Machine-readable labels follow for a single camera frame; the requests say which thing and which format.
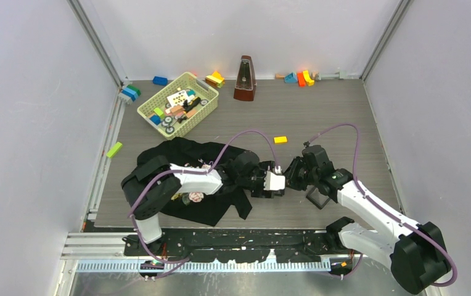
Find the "black floral t-shirt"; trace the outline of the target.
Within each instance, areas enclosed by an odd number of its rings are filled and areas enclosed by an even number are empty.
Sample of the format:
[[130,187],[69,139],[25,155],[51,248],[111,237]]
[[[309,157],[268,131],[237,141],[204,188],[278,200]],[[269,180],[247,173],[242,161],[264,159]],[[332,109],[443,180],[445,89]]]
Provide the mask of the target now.
[[247,219],[253,207],[246,193],[261,182],[259,165],[249,150],[177,137],[141,152],[121,189],[139,224],[162,212],[216,226],[231,206]]

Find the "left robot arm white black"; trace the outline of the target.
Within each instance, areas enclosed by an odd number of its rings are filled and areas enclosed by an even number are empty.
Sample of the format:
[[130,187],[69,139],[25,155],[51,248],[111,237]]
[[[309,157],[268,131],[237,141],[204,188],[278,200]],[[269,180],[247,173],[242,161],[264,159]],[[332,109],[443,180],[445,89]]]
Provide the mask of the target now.
[[131,207],[128,216],[140,239],[140,248],[148,255],[156,255],[163,247],[158,215],[174,203],[179,202],[182,208],[202,204],[207,197],[240,191],[257,196],[280,194],[286,185],[287,178],[279,165],[263,163],[257,154],[246,150],[203,167],[180,166],[158,155],[125,177],[121,189]]

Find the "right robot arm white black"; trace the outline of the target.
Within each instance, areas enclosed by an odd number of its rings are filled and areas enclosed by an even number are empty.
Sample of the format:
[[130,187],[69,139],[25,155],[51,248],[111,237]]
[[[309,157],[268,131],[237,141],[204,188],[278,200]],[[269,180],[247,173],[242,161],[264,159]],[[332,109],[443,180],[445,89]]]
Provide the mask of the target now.
[[286,186],[317,189],[372,226],[362,227],[343,217],[327,227],[326,245],[334,253],[358,251],[390,269],[407,292],[417,295],[428,286],[448,286],[458,277],[439,227],[419,223],[380,200],[353,172],[336,169],[320,145],[304,144],[285,171]]

